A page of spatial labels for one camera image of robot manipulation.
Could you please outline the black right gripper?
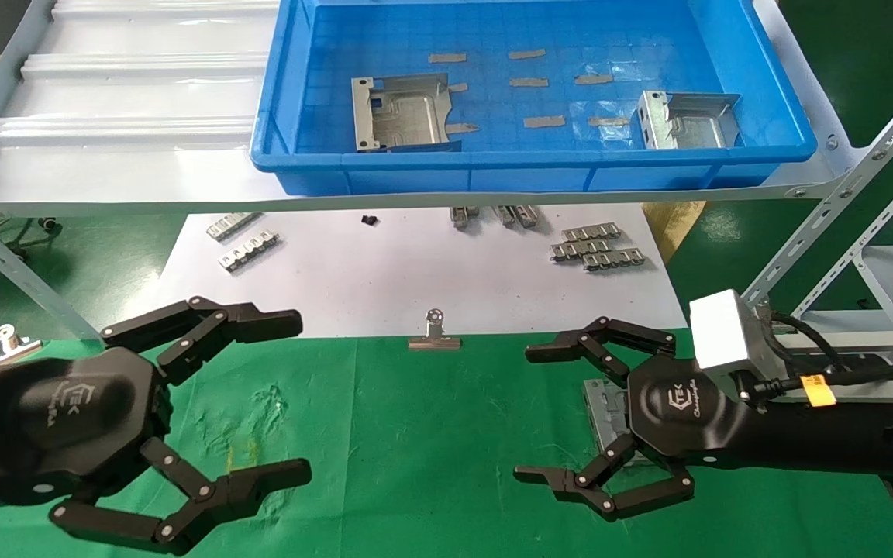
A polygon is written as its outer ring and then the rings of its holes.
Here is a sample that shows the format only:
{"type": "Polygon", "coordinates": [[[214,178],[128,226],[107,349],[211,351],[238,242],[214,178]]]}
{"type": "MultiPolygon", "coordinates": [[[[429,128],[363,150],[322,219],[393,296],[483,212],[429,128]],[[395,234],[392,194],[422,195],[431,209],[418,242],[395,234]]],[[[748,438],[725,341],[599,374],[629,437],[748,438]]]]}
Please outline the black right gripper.
{"type": "Polygon", "coordinates": [[[730,400],[695,371],[691,360],[673,358],[676,343],[673,333],[602,315],[583,329],[559,332],[553,342],[527,346],[529,363],[585,358],[607,381],[626,388],[633,435],[618,436],[580,472],[518,466],[514,478],[545,484],[559,501],[587,505],[616,522],[692,499],[695,481],[684,465],[893,476],[893,403],[812,408],[777,402],[759,412],[730,400]],[[652,357],[631,372],[606,349],[610,343],[652,357]],[[618,494],[606,492],[606,481],[638,452],[662,456],[657,466],[669,477],[618,494]]]}

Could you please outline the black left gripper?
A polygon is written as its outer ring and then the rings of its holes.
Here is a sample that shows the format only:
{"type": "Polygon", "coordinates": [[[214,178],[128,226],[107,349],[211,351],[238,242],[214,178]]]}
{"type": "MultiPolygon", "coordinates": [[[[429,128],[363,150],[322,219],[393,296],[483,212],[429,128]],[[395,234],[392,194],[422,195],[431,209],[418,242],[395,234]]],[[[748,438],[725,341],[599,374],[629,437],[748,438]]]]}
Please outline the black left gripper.
{"type": "Polygon", "coordinates": [[[195,296],[106,326],[102,340],[113,349],[96,356],[0,365],[0,506],[75,494],[50,512],[68,536],[188,554],[220,524],[258,513],[272,492],[308,484],[312,470],[298,458],[209,480],[158,439],[169,433],[173,411],[164,382],[183,384],[230,343],[301,333],[298,311],[195,296]],[[138,354],[163,345],[158,370],[138,354]],[[97,495],[117,494],[148,466],[185,495],[178,511],[160,518],[96,505],[97,495]]]}

